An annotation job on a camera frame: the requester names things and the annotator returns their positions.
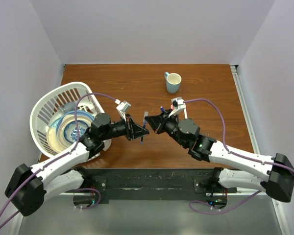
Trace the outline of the purple pen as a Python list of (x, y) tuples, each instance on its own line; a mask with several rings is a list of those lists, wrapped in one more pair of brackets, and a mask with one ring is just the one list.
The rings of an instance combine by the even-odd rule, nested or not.
[[(146, 128), (146, 120), (144, 119), (143, 121), (143, 128), (145, 129)], [(140, 139), (140, 143), (143, 144), (144, 142), (144, 136), (146, 135), (145, 131), (143, 133), (143, 135), (141, 136), (141, 139)]]

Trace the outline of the small grey clip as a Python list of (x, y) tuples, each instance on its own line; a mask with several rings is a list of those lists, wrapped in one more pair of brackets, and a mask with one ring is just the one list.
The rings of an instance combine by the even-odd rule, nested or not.
[(143, 118), (143, 121), (145, 121), (145, 117), (146, 117), (146, 116), (148, 116), (148, 112), (147, 112), (147, 111), (144, 112), (144, 118)]

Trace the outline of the white yellow pen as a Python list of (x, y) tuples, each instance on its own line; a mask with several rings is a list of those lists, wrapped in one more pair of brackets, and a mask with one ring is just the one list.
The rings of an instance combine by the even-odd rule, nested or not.
[(187, 119), (187, 118), (188, 118), (188, 115), (187, 115), (187, 110), (186, 110), (186, 109), (184, 109), (184, 117), (185, 117), (185, 119)]

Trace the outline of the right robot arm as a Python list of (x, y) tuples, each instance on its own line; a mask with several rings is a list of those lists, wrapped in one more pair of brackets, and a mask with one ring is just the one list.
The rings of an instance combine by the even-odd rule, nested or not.
[(290, 202), (294, 189), (294, 167), (284, 154), (261, 155), (233, 148), (214, 138), (200, 134), (200, 127), (190, 118), (178, 121), (166, 110), (145, 121), (156, 134), (167, 133), (198, 161), (228, 165), (235, 170), (217, 169), (208, 186), (213, 192), (224, 188), (249, 188), (265, 192), (269, 197)]

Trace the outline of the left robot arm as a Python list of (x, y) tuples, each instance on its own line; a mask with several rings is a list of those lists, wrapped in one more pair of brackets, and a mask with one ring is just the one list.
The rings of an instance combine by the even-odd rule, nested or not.
[(87, 192), (92, 180), (73, 166), (103, 150), (105, 140), (124, 136), (132, 141), (148, 134), (149, 130), (129, 114), (117, 122), (112, 122), (107, 113), (98, 114), (84, 135), (63, 153), (39, 164), (16, 167), (4, 194), (23, 216), (29, 216), (56, 194), (73, 189)]

